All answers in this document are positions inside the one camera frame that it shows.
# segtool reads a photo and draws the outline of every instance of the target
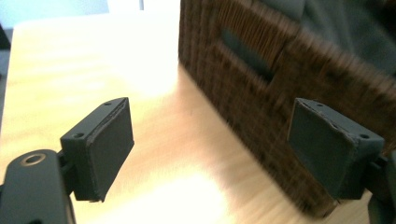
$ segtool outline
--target brown wicker basket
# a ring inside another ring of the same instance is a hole
[[[258,76],[221,39],[228,29],[274,74]],[[396,148],[395,82],[257,0],[181,0],[179,60],[262,167],[302,211],[324,217],[336,203],[287,143],[293,101],[315,99]]]

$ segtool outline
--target wooden table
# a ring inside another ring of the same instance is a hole
[[[368,223],[369,194],[322,220],[294,207],[178,64],[177,16],[17,26],[0,178],[17,156],[60,150],[59,138],[99,104],[127,96],[135,146],[104,203],[73,200],[78,223]]]

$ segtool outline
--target wicker basket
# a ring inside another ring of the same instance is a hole
[[[179,60],[262,167],[302,211],[324,217],[336,203],[287,143],[293,101],[315,99],[396,148],[395,82],[257,0],[181,0]],[[274,74],[261,78],[221,39],[232,31]]]

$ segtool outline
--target light wood surface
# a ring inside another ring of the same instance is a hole
[[[322,220],[294,207],[178,64],[177,16],[17,26],[0,178],[14,158],[60,150],[59,138],[99,104],[127,96],[135,146],[104,203],[73,200],[78,223],[368,223],[369,194]]]

